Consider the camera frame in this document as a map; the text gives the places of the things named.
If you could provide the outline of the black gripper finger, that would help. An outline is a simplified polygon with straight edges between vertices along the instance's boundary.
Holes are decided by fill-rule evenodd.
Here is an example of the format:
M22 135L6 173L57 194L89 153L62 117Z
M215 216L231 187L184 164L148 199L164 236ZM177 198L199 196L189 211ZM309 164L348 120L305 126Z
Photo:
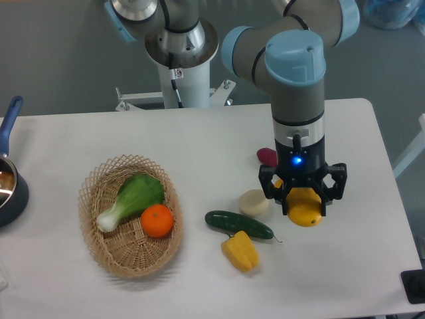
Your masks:
M324 178L328 175L330 175L333 180L333 185L331 187L328 187L324 182ZM324 166L319 168L307 178L307 184L314 190L321 200L320 213L322 217L326 216L327 206L331 205L334 199L342 199L346 182L346 163L336 163L334 165L328 165L325 163Z
M272 182L275 175L282 180L282 184L279 187L275 187ZM288 204L286 203L286 199L292 190L292 178L286 176L279 167L262 164L259 168L258 179L260 180L265 197L280 202L282 214L287 215Z

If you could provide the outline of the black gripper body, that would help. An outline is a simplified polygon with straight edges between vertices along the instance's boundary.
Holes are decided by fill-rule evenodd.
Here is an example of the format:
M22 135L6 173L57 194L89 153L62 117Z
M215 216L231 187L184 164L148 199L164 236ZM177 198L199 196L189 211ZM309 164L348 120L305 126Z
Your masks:
M310 146L302 146L298 154L294 147L275 141L277 153L276 175L287 181L291 177L303 177L313 174L325 164L325 138Z

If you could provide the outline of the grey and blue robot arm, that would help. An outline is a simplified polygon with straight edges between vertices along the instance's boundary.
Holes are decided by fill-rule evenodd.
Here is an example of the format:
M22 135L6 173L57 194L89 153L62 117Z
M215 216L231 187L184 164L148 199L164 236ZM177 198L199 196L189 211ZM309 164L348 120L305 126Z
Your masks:
M356 33L355 1L283 1L278 21L236 27L222 41L200 16L198 1L106 1L104 7L126 41L144 41L166 108L211 105L209 76L193 71L209 68L215 54L269 95L277 166L262 165L259 180L284 215L307 190L318 196L321 215L342 198L347 166L325 160L325 49Z

